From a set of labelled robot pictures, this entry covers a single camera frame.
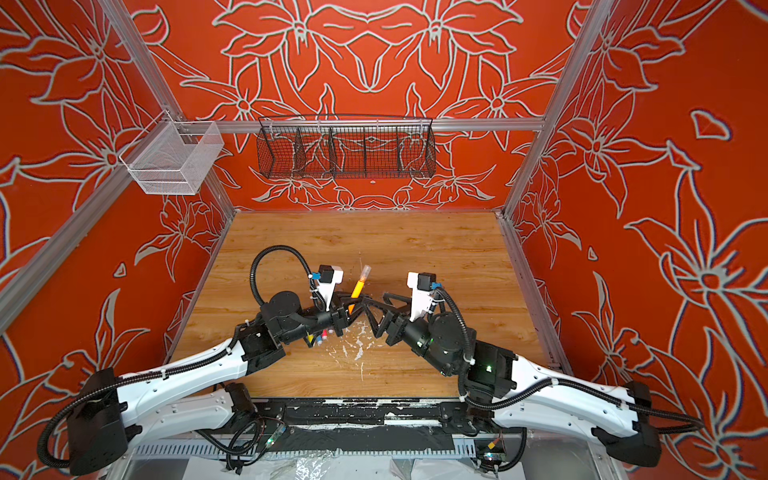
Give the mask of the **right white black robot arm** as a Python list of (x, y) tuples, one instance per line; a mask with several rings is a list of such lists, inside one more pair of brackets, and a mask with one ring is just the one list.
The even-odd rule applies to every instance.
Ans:
[(387, 344), (404, 343), (441, 375), (455, 378), (467, 414), (502, 430), (571, 435), (601, 445), (621, 462), (655, 467), (662, 436), (704, 426), (699, 418), (654, 407), (641, 382), (580, 380), (478, 340), (439, 284), (410, 298), (359, 298), (348, 311), (353, 318), (365, 316)]

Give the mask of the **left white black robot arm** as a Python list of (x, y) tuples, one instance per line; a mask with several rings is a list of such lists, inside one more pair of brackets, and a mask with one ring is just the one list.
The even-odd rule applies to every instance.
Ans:
[(74, 476), (96, 472), (147, 439), (152, 426), (178, 425), (183, 400), (270, 367), (294, 341), (311, 344), (327, 329), (342, 334), (363, 305), (361, 298), (333, 294), (304, 309), (295, 293), (283, 291), (263, 303), (255, 319), (237, 325), (230, 339), (206, 351), (123, 376), (100, 370), (47, 422), (37, 457)]

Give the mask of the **orange marker pen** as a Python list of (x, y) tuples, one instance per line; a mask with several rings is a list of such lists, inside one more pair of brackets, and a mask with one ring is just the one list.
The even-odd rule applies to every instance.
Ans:
[[(362, 290), (363, 290), (364, 286), (365, 286), (365, 278), (363, 276), (361, 276), (358, 279), (358, 281), (356, 282), (356, 284), (355, 284), (355, 287), (354, 287), (354, 289), (352, 291), (352, 294), (351, 294), (351, 298), (352, 299), (358, 299), (360, 297), (361, 293), (362, 293)], [(350, 304), (348, 306), (348, 313), (352, 314), (354, 308), (355, 308), (355, 305), (354, 304)]]

